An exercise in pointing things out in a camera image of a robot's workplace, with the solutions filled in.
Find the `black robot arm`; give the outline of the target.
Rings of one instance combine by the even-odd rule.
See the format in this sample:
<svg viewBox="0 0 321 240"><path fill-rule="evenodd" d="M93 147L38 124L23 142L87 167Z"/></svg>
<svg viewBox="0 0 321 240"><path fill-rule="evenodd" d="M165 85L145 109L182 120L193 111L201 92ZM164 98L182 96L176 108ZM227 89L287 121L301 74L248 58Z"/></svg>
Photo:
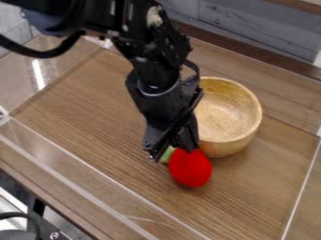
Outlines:
<svg viewBox="0 0 321 240"><path fill-rule="evenodd" d="M204 96L201 76L182 77L192 39L182 33L157 0L0 0L22 9L37 30L62 38L55 48L38 51L0 34L0 47L27 57L63 55L82 37L112 41L132 63L126 86L146 119L144 150L154 162L170 146L200 147L196 106Z"/></svg>

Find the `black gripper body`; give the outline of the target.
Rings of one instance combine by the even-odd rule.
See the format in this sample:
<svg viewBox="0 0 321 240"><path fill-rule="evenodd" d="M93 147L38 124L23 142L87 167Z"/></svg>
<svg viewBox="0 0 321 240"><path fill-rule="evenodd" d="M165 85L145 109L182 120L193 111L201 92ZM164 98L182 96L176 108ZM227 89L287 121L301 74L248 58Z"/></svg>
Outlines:
<svg viewBox="0 0 321 240"><path fill-rule="evenodd" d="M174 128L185 117L194 114L204 96L200 82L200 75L194 74L185 81L178 79L166 91L150 94L134 71L128 77L126 86L130 96L146 119L142 147L149 152L153 162L161 161L162 155L172 146Z"/></svg>

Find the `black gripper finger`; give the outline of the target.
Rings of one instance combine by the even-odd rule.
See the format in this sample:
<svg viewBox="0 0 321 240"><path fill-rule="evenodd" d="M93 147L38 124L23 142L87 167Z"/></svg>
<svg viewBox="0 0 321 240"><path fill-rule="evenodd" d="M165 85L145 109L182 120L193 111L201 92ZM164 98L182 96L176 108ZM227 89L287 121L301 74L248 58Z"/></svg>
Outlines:
<svg viewBox="0 0 321 240"><path fill-rule="evenodd" d="M170 137L170 145L192 152L200 147L198 124L196 115L182 119Z"/></svg>

